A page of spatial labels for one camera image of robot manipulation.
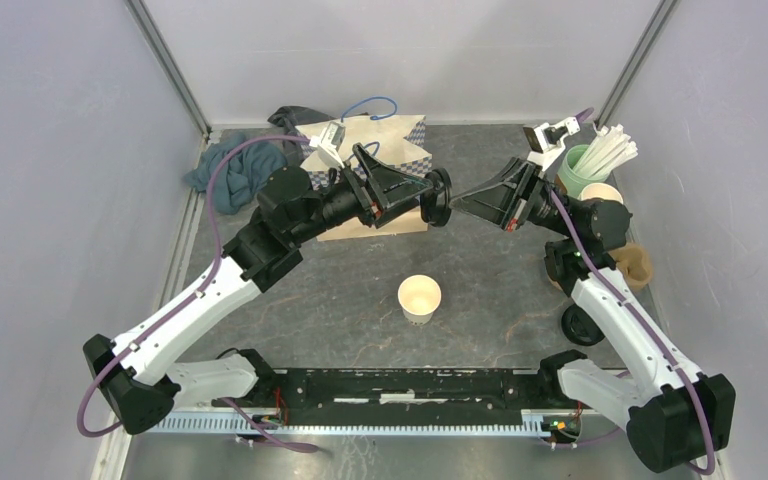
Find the white paper coffee cup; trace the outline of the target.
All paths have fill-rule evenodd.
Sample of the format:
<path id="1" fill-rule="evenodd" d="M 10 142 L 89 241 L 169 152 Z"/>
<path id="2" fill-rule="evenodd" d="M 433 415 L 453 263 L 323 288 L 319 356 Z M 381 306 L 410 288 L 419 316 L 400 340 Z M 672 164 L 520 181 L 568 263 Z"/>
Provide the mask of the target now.
<path id="1" fill-rule="evenodd" d="M 397 299 L 409 323 L 424 325 L 439 308 L 442 290 L 433 278 L 427 275 L 412 275 L 399 285 Z"/>

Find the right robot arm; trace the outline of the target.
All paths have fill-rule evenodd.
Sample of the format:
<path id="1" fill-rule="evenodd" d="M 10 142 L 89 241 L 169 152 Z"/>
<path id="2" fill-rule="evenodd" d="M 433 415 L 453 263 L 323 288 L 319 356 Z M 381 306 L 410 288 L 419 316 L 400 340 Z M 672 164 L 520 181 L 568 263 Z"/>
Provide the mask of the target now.
<path id="1" fill-rule="evenodd" d="M 729 442 L 736 392 L 723 374 L 707 375 L 640 305 L 611 251 L 625 245 L 631 214 L 614 200 L 579 200 L 542 169 L 514 158 L 484 183 L 453 196 L 451 209 L 507 232 L 524 224 L 562 235 L 545 246 L 549 277 L 596 325 L 627 376 L 598 367 L 579 351 L 548 358 L 537 382 L 540 400 L 562 408 L 575 400 L 622 430 L 640 461 L 660 473 L 685 464 L 716 470 Z"/>

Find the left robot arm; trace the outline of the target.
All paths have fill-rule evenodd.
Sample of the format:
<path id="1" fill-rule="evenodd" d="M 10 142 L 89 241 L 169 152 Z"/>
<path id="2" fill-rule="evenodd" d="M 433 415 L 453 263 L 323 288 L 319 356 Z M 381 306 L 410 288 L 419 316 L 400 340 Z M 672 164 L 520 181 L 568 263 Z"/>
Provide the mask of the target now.
<path id="1" fill-rule="evenodd" d="M 432 220 L 432 210 L 448 202 L 445 170 L 416 176 L 380 163 L 361 144 L 353 152 L 365 174 L 344 166 L 325 187 L 314 188 L 300 166 L 273 172 L 249 223 L 219 244 L 198 280 L 132 329 L 113 339 L 97 334 L 84 344 L 94 379 L 77 414 L 83 435 L 100 437 L 117 428 L 140 434 L 170 412 L 200 402 L 240 398 L 257 408 L 272 399 L 273 379 L 240 353 L 196 363 L 178 359 L 294 269 L 305 242 L 352 219 L 381 227 L 415 207 Z"/>

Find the black plastic cup lid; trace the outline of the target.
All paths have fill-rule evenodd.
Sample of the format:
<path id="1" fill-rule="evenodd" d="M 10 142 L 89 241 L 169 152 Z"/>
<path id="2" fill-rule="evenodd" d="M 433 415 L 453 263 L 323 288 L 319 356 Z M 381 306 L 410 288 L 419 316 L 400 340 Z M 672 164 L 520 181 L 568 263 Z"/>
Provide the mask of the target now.
<path id="1" fill-rule="evenodd" d="M 420 196 L 421 218 L 429 226 L 444 227 L 452 214 L 451 177 L 444 168 L 435 168 L 425 178 L 432 183 L 432 189 Z"/>

